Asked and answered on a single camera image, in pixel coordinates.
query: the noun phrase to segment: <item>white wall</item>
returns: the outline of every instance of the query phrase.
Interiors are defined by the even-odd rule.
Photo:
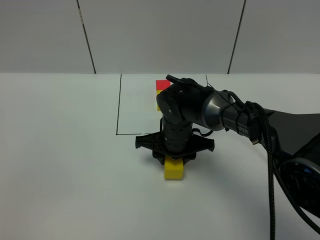
[[[80,0],[97,73],[227,73],[243,0]]]
[[[2,0],[0,36],[0,72],[94,72],[76,0]]]
[[[248,0],[231,73],[320,73],[320,1]]]

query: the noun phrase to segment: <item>white table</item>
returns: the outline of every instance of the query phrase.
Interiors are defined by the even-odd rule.
[[[207,78],[266,108],[320,112],[319,75]],[[213,152],[165,181],[135,135],[116,135],[119,89],[120,75],[0,74],[0,239],[269,239],[263,148],[215,132]],[[275,201],[278,240],[319,239],[278,184]]]

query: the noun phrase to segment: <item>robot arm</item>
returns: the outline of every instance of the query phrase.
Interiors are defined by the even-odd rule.
[[[215,147],[214,140],[193,134],[195,123],[212,131],[233,130],[267,150],[256,103],[243,103],[233,92],[203,87],[190,78],[168,75],[167,79],[174,84],[157,96],[163,114],[160,131],[137,136],[136,148],[151,149],[161,164],[165,156],[183,158],[185,164],[196,158],[196,152]],[[320,114],[263,111],[270,129],[274,174],[292,206],[312,225],[297,206],[320,218]],[[320,233],[318,226],[312,228]]]

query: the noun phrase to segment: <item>black cable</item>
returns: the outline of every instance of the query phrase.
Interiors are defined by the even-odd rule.
[[[230,94],[231,97],[234,98],[235,102],[238,103],[242,108],[245,106],[244,102],[241,101],[240,98],[233,91],[223,90],[223,92]]]
[[[235,119],[235,129],[236,129],[236,133],[237,133],[237,134],[240,134],[240,133],[239,133],[239,124],[238,124],[240,115],[241,115],[241,113],[243,113],[243,112],[246,110],[247,107],[248,107],[248,105],[245,104],[244,107],[241,109],[241,111],[238,111],[238,116],[237,116],[236,119]]]
[[[209,85],[211,88],[213,88],[214,91],[226,102],[229,102],[222,96],[210,83],[207,82],[207,85]],[[260,116],[260,125],[261,125],[261,131],[262,136],[264,140],[265,149],[267,151],[267,162],[268,162],[268,193],[269,193],[269,212],[270,212],[270,239],[275,240],[276,238],[276,210],[275,210],[275,194],[274,194],[274,178],[273,174],[275,175],[280,187],[282,188],[284,194],[288,198],[289,202],[291,203],[294,210],[298,213],[298,215],[315,231],[320,235],[320,227],[315,224],[306,214],[305,212],[300,208],[300,206],[296,203],[294,198],[291,196],[288,188],[286,187],[285,183],[283,182],[281,175],[278,171],[278,168],[276,166],[276,163],[274,162],[274,156],[273,156],[273,146],[272,146],[272,139],[271,139],[271,127],[269,125],[269,119],[265,112],[265,110],[257,103],[251,103],[246,102],[243,103],[240,98],[232,91],[223,91],[229,93],[235,100],[235,103],[239,106],[242,106],[242,111],[246,107],[253,107],[258,111],[258,114]],[[234,106],[234,104],[231,104],[236,111],[239,114],[239,110]]]
[[[281,175],[279,173],[279,170],[276,166],[276,163],[273,161],[273,150],[272,150],[272,143],[271,143],[271,131],[270,131],[270,125],[268,121],[268,116],[265,113],[264,109],[258,105],[257,103],[253,103],[253,105],[258,110],[261,118],[264,121],[263,128],[262,128],[262,134],[265,142],[265,149],[267,150],[267,157],[268,157],[268,180],[269,180],[269,206],[270,206],[270,239],[275,239],[275,203],[274,203],[274,187],[273,187],[273,177],[271,175],[271,172],[275,175],[280,187],[282,188],[284,194],[288,198],[289,202],[291,203],[294,210],[298,213],[298,215],[316,232],[320,235],[320,227],[315,224],[300,208],[300,206],[296,203],[294,198],[291,196],[288,188],[286,187],[285,183],[283,182]]]
[[[208,136],[210,136],[214,131],[209,131],[209,132],[207,132],[207,133],[201,133],[201,131],[200,131],[200,129],[199,128],[192,128],[192,133],[194,133],[194,132],[197,132],[197,133],[199,133],[200,135],[201,135],[201,137],[208,137]]]
[[[274,190],[274,157],[271,142],[271,129],[268,116],[265,110],[257,103],[249,103],[259,113],[260,125],[264,139],[264,145],[267,152],[268,164],[268,193],[269,193],[269,213],[270,213],[270,239],[276,239],[276,209],[275,209],[275,190]]]

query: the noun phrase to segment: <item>yellow block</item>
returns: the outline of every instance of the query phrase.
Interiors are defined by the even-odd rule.
[[[162,90],[156,90],[156,94],[158,95],[159,93],[161,93]],[[160,111],[160,108],[158,106],[158,104],[156,105],[156,110]]]
[[[165,179],[182,179],[183,174],[184,174],[183,158],[172,160],[170,156],[165,156],[164,178]]]

